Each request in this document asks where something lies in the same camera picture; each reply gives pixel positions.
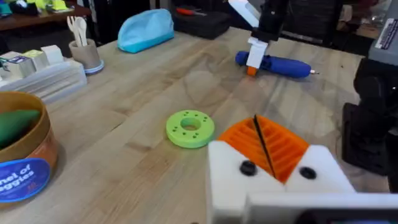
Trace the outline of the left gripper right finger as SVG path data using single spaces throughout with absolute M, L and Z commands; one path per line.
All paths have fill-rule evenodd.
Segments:
M 262 117 L 256 117 L 256 131 L 269 172 L 260 171 L 257 191 L 266 192 L 354 192 L 347 176 L 322 145 L 313 145 Z

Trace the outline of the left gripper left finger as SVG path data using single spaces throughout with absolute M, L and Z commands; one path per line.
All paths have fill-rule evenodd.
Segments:
M 240 223 L 248 194 L 283 191 L 269 168 L 256 117 L 232 125 L 209 143 L 208 223 Z

